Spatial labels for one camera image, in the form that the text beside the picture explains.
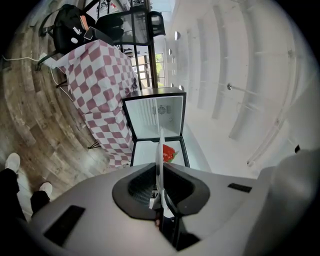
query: person's leg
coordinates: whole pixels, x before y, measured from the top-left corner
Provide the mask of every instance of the person's leg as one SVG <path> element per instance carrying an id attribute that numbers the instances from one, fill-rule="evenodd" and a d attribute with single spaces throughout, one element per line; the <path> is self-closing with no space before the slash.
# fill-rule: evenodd
<path id="1" fill-rule="evenodd" d="M 17 193 L 19 192 L 17 182 L 19 166 L 19 155 L 12 153 L 5 162 L 5 169 L 0 171 L 0 205 L 3 209 L 1 214 L 7 217 L 26 220 L 17 197 Z"/>
<path id="2" fill-rule="evenodd" d="M 33 193 L 30 199 L 33 211 L 32 217 L 36 212 L 50 202 L 49 196 L 52 193 L 52 189 L 52 185 L 49 182 L 45 182 L 41 185 L 39 191 Z"/>

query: table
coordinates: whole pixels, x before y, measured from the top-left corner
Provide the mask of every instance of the table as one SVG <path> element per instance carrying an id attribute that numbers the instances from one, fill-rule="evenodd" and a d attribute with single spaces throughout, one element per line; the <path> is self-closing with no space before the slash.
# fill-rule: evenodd
<path id="1" fill-rule="evenodd" d="M 95 40 L 57 61 L 66 74 L 73 103 L 92 136 L 108 153 L 110 167 L 131 161 L 133 141 L 122 98 L 133 92 L 137 75 L 131 59 Z"/>

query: black panel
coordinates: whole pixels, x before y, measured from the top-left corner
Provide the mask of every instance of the black panel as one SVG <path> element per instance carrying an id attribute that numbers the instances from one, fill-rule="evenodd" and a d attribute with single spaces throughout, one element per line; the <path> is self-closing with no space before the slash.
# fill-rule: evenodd
<path id="1" fill-rule="evenodd" d="M 250 193 L 250 191 L 252 190 L 251 186 L 245 186 L 245 185 L 240 185 L 236 183 L 231 183 L 230 185 L 228 185 L 228 188 L 239 190 L 246 193 Z"/>
<path id="2" fill-rule="evenodd" d="M 84 213 L 85 208 L 71 205 L 62 216 L 44 233 L 44 236 L 61 246 Z"/>
<path id="3" fill-rule="evenodd" d="M 197 214 L 208 202 L 210 189 L 198 178 L 163 163 L 163 183 L 166 203 L 174 216 Z"/>
<path id="4" fill-rule="evenodd" d="M 116 205 L 132 218 L 155 220 L 156 212 L 149 209 L 151 192 L 156 183 L 156 164 L 146 167 L 120 179 L 112 189 Z"/>

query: white wall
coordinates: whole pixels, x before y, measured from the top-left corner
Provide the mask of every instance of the white wall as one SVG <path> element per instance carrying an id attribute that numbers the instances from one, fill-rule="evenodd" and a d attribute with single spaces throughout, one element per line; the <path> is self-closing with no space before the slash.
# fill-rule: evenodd
<path id="1" fill-rule="evenodd" d="M 185 122 L 183 126 L 183 139 L 190 168 L 210 173 L 211 168 L 206 156 L 187 122 Z"/>
<path id="2" fill-rule="evenodd" d="M 181 33 L 178 41 L 174 31 Z M 300 31 L 273 1 L 200 0 L 195 6 L 177 0 L 166 48 L 173 52 L 166 53 L 168 83 L 187 92 L 186 122 L 212 172 L 254 177 L 294 154 L 297 143 L 318 145 L 311 146 L 315 129 L 295 128 L 297 122 L 318 128 L 310 110 L 318 109 L 320 93 L 312 87 L 298 107 L 293 103 L 311 82 L 319 84 L 319 68 Z M 229 91 L 227 83 L 255 95 Z"/>

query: black pants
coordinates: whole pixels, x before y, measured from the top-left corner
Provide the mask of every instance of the black pants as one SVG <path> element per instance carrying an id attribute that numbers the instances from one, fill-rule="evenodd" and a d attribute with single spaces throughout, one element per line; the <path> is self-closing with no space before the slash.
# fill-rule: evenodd
<path id="1" fill-rule="evenodd" d="M 19 185 L 17 182 L 17 174 L 11 169 L 4 169 L 3 171 L 0 171 L 1 208 L 9 217 L 17 217 L 26 220 L 18 200 L 18 192 Z M 33 214 L 50 202 L 47 193 L 44 191 L 34 192 L 30 200 Z"/>

